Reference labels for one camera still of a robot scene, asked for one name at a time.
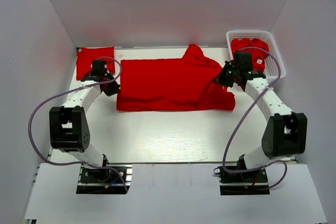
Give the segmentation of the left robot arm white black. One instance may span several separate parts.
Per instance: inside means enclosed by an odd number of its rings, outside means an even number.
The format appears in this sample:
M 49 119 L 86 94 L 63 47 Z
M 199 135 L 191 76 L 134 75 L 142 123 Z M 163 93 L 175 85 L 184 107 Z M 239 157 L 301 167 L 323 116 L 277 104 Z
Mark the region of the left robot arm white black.
M 49 132 L 52 148 L 68 153 L 83 165 L 93 168 L 93 176 L 101 182 L 110 178 L 111 168 L 106 165 L 107 158 L 90 143 L 90 130 L 86 118 L 90 106 L 101 94 L 110 97 L 120 92 L 116 77 L 108 70 L 107 60 L 99 57 L 92 61 L 91 70 L 84 74 L 81 85 L 61 106 L 49 111 Z

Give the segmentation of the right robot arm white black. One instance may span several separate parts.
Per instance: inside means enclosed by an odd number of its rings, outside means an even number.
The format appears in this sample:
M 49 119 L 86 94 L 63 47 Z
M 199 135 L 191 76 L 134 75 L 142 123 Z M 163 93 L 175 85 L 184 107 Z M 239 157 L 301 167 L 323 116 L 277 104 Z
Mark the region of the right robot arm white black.
M 224 87 L 237 84 L 248 94 L 253 103 L 242 116 L 244 120 L 254 106 L 258 106 L 267 121 L 261 144 L 253 151 L 242 155 L 235 170 L 224 167 L 224 171 L 237 174 L 247 182 L 256 175 L 256 171 L 281 160 L 284 157 L 302 154 L 306 149 L 308 119 L 304 113 L 296 113 L 286 106 L 273 90 L 276 78 L 268 82 L 261 71 L 253 69 L 249 47 L 234 53 L 231 61 L 225 65 L 215 82 Z

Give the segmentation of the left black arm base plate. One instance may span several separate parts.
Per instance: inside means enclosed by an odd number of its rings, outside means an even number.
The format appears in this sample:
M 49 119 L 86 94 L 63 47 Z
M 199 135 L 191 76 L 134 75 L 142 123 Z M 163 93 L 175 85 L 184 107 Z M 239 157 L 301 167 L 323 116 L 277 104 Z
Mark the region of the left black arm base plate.
M 111 170 L 81 168 L 76 194 L 125 195 L 126 193 L 117 173 Z

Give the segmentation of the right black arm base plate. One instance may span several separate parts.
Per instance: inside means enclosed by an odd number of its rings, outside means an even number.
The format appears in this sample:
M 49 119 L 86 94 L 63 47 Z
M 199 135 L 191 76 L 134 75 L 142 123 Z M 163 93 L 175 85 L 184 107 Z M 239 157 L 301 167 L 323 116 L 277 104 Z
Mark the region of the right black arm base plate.
M 224 171 L 222 166 L 213 170 L 219 177 L 219 189 L 221 196 L 251 196 L 269 195 L 267 173 L 264 169 L 235 174 Z

